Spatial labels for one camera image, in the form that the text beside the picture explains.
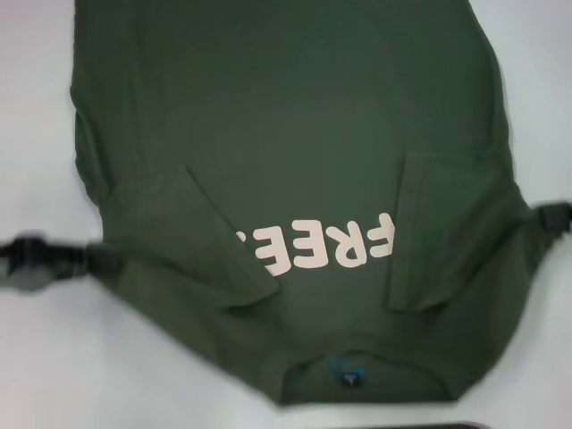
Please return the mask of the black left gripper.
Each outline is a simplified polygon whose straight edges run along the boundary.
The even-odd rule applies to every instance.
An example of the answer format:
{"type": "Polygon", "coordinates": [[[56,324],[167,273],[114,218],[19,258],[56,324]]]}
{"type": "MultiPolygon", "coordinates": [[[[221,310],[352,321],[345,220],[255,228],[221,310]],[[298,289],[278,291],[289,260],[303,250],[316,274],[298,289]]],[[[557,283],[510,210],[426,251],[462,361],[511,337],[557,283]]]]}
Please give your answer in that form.
{"type": "Polygon", "coordinates": [[[44,290],[50,283],[47,265],[56,278],[113,277],[123,268],[122,258],[102,245],[49,245],[47,265],[40,259],[45,253],[46,237],[37,231],[20,233],[11,240],[1,239],[1,291],[44,290]]]}

